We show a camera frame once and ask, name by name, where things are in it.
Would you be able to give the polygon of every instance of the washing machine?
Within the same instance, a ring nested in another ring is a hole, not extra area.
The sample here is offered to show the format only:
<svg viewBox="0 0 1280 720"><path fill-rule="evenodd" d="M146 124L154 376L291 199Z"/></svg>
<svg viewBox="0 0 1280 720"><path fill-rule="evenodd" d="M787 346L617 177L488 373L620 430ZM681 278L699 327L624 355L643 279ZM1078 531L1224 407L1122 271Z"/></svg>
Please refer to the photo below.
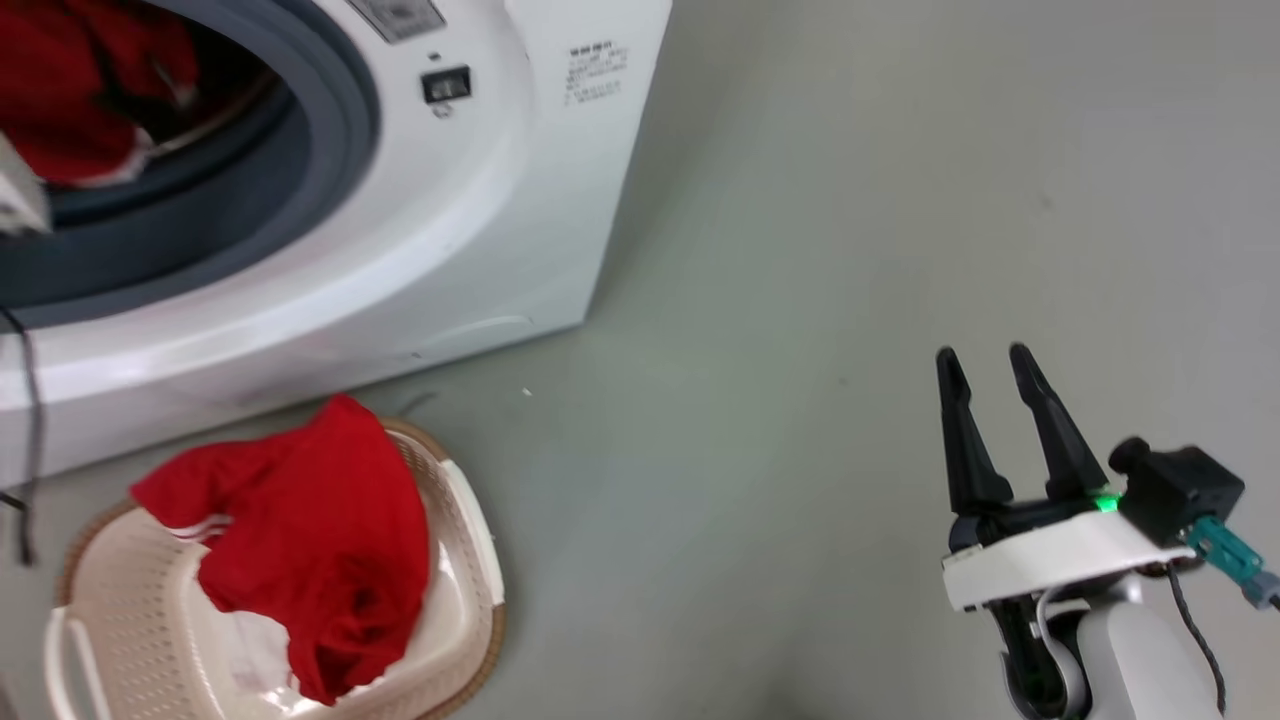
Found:
<svg viewBox="0 0 1280 720"><path fill-rule="evenodd" d="M584 320L669 0L152 1L278 82L0 238L45 474ZM26 379L0 336L0 487Z"/></svg>

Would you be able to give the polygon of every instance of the power cord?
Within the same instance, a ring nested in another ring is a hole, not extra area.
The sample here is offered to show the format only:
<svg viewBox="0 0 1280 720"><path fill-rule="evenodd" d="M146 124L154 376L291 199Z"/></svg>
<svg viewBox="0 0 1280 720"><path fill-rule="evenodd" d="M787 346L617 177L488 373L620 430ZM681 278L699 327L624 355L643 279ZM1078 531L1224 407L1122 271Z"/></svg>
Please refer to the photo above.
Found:
<svg viewBox="0 0 1280 720"><path fill-rule="evenodd" d="M26 482L18 491L18 497L0 493L0 502L18 511L18 560L26 568L36 564L36 547L32 539L32 523L36 509L36 483L40 479L40 461L45 454L45 402L40 396L40 380L36 378L36 343L31 332L8 307L0 305L0 318L18 336L22 345L22 373L27 384L27 398L31 411L27 414L27 457L23 468Z"/></svg>
<svg viewBox="0 0 1280 720"><path fill-rule="evenodd" d="M1192 619L1192 610L1187 606L1187 597L1183 594L1183 584L1178 580L1178 569L1172 565L1169 566L1169 588L1174 593L1174 605L1178 606L1178 614L1183 616L1187 632L1192 634L1192 639L1196 641L1201 652L1204 653L1204 661L1208 662L1208 669L1213 673L1213 688L1217 691L1217 712L1226 716L1226 678L1222 676L1222 667L1219 666L1217 657L1208 647L1208 641L1204 639L1204 634L1199 632L1199 628L1196 626L1196 620Z"/></svg>

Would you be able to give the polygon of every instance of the laundry basket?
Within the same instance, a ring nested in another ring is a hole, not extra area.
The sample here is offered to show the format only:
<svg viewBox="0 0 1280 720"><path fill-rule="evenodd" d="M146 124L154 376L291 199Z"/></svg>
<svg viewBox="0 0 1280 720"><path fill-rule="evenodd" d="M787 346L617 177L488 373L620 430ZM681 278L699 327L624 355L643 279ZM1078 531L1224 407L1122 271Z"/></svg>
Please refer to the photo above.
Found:
<svg viewBox="0 0 1280 720"><path fill-rule="evenodd" d="M431 578L402 660L334 707L287 684L244 689L228 661L228 615L196 582L207 548L174 539L129 502L93 521L68 552L45 634L58 720L88 720L68 692L68 634L97 720L439 720L470 700L493 671L504 629L493 541L466 477L440 446L408 423L383 427L413 471L431 528Z"/></svg>

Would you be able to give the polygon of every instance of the red cloth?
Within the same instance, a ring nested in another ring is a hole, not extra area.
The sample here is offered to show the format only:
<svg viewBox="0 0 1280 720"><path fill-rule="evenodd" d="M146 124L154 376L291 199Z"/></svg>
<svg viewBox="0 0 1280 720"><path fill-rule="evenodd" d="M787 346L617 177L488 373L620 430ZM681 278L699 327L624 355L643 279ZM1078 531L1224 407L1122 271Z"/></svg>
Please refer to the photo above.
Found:
<svg viewBox="0 0 1280 720"><path fill-rule="evenodd" d="M137 0L3 0L0 37L0 132L54 183L110 176L137 151L136 123L102 101L95 38L129 95L177 102L198 78L178 15Z"/></svg>
<svg viewBox="0 0 1280 720"><path fill-rule="evenodd" d="M338 396L306 427L191 450L133 497L211 548L200 585L223 612L289 632L301 693L325 705L404 655L428 580L417 486L378 419Z"/></svg>

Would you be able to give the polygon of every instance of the gray floor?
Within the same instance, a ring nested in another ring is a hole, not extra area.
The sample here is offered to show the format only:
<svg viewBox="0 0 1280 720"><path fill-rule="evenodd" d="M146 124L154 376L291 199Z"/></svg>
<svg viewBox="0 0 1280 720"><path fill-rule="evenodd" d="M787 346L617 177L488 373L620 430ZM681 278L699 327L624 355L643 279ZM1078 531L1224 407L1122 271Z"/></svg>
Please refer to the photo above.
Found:
<svg viewBox="0 0 1280 720"><path fill-rule="evenodd" d="M941 584L942 343L1020 492L1015 338L1100 454L1140 432L1242 474L1233 524L1280 561L1277 28L1253 0L677 0L589 324L357 393L448 443L500 542L512 629L460 717L1012 717ZM46 486L46 561L0 589L23 717L74 530L308 410ZM1272 717L1280 619L1188 585L1233 717Z"/></svg>

